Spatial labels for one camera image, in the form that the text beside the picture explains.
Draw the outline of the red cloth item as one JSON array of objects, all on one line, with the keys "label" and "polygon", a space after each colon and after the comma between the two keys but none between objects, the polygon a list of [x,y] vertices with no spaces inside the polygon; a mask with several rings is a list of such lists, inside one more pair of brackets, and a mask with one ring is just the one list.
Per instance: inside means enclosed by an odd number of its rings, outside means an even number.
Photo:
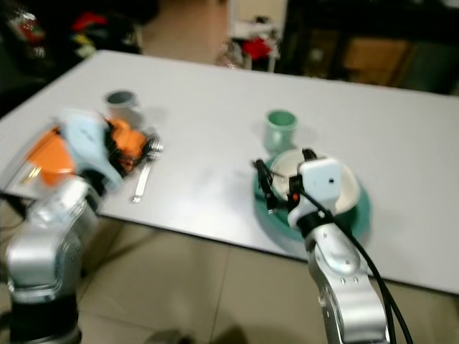
[{"label": "red cloth item", "polygon": [[240,48],[252,60],[270,58],[275,51],[272,40],[263,39],[263,37],[253,37],[246,40]]}]

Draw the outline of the silver fork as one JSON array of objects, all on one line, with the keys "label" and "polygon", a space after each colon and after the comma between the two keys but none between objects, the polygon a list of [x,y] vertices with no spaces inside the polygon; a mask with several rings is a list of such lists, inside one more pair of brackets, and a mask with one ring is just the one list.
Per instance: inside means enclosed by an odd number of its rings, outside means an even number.
[{"label": "silver fork", "polygon": [[146,191],[148,180],[150,179],[152,164],[154,164],[157,158],[161,157],[163,150],[164,145],[163,142],[161,142],[160,135],[155,135],[155,137],[151,137],[150,140],[148,140],[147,146],[142,151],[143,157],[140,160],[140,164],[138,164],[140,173],[138,174],[136,187],[131,197],[132,203],[141,202]]}]

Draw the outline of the red toy on shelf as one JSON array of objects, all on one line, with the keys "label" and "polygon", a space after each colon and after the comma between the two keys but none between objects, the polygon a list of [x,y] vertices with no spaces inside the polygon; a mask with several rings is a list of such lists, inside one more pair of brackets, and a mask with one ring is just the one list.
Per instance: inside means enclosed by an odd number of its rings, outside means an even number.
[{"label": "red toy on shelf", "polygon": [[95,26],[105,26],[108,23],[108,18],[104,14],[95,13],[92,11],[83,11],[75,17],[71,23],[72,32],[85,32],[86,29],[91,29]]}]

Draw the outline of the white stool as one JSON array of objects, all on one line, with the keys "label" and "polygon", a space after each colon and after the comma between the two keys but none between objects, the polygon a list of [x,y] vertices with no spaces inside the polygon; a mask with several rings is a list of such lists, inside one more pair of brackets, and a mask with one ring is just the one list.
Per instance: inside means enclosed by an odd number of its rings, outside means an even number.
[{"label": "white stool", "polygon": [[[274,72],[280,59],[280,43],[288,13],[288,0],[224,0],[227,10],[227,39],[217,62],[249,71]],[[242,44],[253,37],[272,40],[275,51],[262,60],[252,60]]]}]

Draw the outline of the gold metal utensil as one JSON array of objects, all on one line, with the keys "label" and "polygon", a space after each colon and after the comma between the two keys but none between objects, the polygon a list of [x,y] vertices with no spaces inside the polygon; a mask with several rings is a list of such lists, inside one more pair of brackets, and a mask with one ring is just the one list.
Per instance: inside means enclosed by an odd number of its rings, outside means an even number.
[{"label": "gold metal utensil", "polygon": [[21,178],[20,184],[26,186],[40,180],[42,180],[42,167],[39,165],[29,165],[29,170]]}]

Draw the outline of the green cup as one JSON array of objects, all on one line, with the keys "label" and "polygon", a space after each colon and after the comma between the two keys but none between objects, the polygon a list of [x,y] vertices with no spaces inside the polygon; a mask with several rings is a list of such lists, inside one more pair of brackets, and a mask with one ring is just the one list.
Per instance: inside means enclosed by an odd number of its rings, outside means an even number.
[{"label": "green cup", "polygon": [[278,153],[294,147],[298,118],[286,110],[272,110],[265,117],[262,144],[265,150]]}]

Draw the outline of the green plate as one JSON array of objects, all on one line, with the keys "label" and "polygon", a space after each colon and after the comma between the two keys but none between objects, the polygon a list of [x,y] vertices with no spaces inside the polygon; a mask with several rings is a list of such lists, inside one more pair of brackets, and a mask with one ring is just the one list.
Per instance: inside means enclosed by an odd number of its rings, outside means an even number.
[{"label": "green plate", "polygon": [[[302,242],[303,235],[294,229],[290,229],[288,223],[288,210],[276,209],[269,212],[265,204],[265,194],[260,186],[260,179],[256,176],[253,184],[255,190],[255,212],[263,226],[269,227],[270,234],[276,234],[289,240]],[[358,239],[364,238],[370,232],[372,222],[372,203],[368,193],[360,190],[356,204],[351,209],[336,213],[335,219],[345,223],[346,229],[350,229]]]}]

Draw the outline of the dark cabinet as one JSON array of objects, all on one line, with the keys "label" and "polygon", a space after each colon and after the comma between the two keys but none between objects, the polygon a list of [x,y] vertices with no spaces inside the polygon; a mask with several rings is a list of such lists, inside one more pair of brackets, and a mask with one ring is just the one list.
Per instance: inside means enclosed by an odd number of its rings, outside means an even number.
[{"label": "dark cabinet", "polygon": [[342,67],[354,37],[403,39],[411,47],[396,82],[450,94],[459,83],[459,4],[443,0],[288,0],[278,72],[347,81]]}]

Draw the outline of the brown cardboard box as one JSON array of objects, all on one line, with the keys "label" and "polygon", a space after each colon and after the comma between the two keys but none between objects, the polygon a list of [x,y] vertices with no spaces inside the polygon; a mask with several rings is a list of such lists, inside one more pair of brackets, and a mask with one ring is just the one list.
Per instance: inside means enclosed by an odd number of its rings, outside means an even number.
[{"label": "brown cardboard box", "polygon": [[347,80],[368,85],[393,85],[410,47],[410,42],[403,39],[354,37],[342,62]]}]

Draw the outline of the orange plate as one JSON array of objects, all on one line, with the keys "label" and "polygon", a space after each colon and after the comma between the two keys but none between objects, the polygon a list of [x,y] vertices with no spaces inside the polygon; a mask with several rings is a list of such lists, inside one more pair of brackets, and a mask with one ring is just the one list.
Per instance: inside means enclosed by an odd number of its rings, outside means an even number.
[{"label": "orange plate", "polygon": [[[109,121],[115,126],[113,138],[122,150],[121,163],[128,175],[140,164],[147,135],[132,128],[124,120],[109,119]],[[75,164],[66,151],[65,141],[60,137],[58,127],[49,129],[34,145],[26,158],[25,173],[29,170],[29,165],[42,167],[42,180],[37,183],[45,187],[56,186],[63,177],[75,173]]]}]

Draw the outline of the grey cup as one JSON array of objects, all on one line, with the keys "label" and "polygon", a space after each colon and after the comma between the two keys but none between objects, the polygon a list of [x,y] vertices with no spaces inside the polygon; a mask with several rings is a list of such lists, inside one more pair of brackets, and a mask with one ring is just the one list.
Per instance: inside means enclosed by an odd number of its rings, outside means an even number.
[{"label": "grey cup", "polygon": [[124,120],[134,128],[139,128],[143,124],[140,103],[134,92],[112,91],[105,96],[104,101],[109,118]]}]

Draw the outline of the cream bowl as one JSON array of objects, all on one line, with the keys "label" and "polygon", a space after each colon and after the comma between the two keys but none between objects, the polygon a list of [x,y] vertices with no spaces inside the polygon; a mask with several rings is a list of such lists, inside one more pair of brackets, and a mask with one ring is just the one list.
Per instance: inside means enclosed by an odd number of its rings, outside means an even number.
[{"label": "cream bowl", "polygon": [[[317,151],[318,158],[334,158],[328,156],[324,152]],[[286,191],[288,190],[288,178],[298,174],[299,164],[303,162],[301,150],[288,150],[273,158],[267,166],[274,171],[273,177],[273,193],[279,198],[280,206],[285,209]],[[335,204],[334,213],[347,211],[356,204],[361,190],[356,177],[351,172],[349,167],[341,163],[342,180],[341,180],[341,196]]]}]

